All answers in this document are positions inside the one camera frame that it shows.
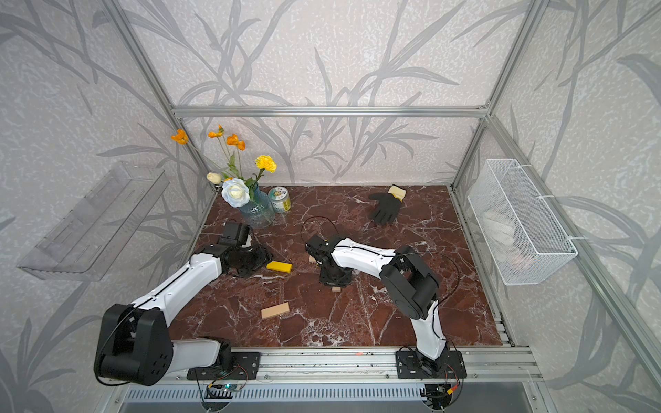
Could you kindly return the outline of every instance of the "leaf pattern wallpaper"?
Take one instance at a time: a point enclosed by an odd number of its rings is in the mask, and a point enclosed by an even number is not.
[[[0,4],[0,411],[90,412],[100,318],[178,268],[213,200],[205,170],[97,2]],[[99,282],[38,280],[17,262],[119,160],[170,184]]]
[[[178,106],[483,105],[529,5],[507,0],[121,3]],[[95,22],[106,24],[101,16]],[[452,181],[448,164],[461,162],[477,120],[189,118],[184,123],[211,160],[223,159],[217,145],[206,143],[217,124],[246,140],[246,158],[269,153],[281,169],[266,183],[442,184]]]
[[[657,337],[659,41],[657,1],[549,6],[496,108]],[[458,188],[476,233],[465,197],[484,161],[499,157],[503,152],[487,134]],[[561,411],[661,411],[661,395],[573,263],[542,284],[507,287],[486,244],[478,244],[515,342],[535,350]]]

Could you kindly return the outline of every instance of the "white rose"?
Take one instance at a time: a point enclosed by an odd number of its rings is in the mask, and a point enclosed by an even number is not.
[[[250,201],[250,193],[248,187],[243,180],[232,178],[223,182],[223,192],[221,192],[223,199],[233,207],[244,206]]]

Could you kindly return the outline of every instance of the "flower vase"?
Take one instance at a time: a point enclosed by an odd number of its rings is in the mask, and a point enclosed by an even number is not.
[[[259,185],[251,189],[253,191],[253,201],[249,201],[244,206],[239,207],[243,220],[253,228],[265,228],[276,218],[276,212],[268,199],[268,195],[259,190]]]

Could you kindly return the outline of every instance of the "yellow wooden block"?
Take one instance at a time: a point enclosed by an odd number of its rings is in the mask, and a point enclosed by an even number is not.
[[[275,317],[276,315],[281,315],[289,312],[289,303],[282,303],[269,307],[267,309],[262,309],[262,320]]]
[[[286,262],[271,261],[266,265],[267,270],[281,271],[281,272],[292,272],[292,265],[287,264]]]
[[[407,195],[406,190],[399,188],[398,186],[392,185],[388,190],[389,194],[392,194],[394,197],[399,198],[400,201],[404,200],[404,197]]]

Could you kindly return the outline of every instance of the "white mesh basket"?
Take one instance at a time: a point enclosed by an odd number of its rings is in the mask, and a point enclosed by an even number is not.
[[[487,159],[468,201],[505,285],[541,283],[577,254],[514,159]]]

